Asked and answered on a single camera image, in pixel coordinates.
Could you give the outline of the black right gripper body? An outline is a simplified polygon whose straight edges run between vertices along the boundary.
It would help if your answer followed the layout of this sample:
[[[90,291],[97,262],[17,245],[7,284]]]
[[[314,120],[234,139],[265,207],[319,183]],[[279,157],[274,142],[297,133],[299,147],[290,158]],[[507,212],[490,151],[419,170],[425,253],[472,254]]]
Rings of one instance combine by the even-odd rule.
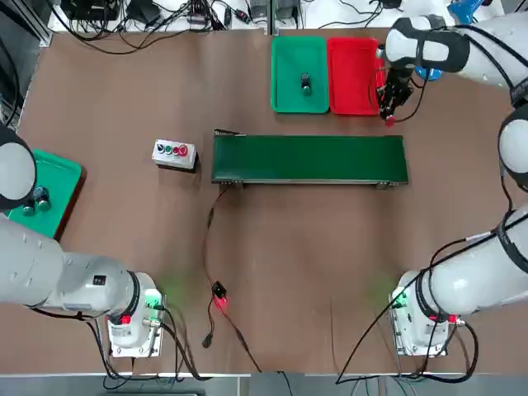
[[[411,68],[389,68],[384,85],[384,99],[386,101],[406,101],[413,93],[410,79]]]

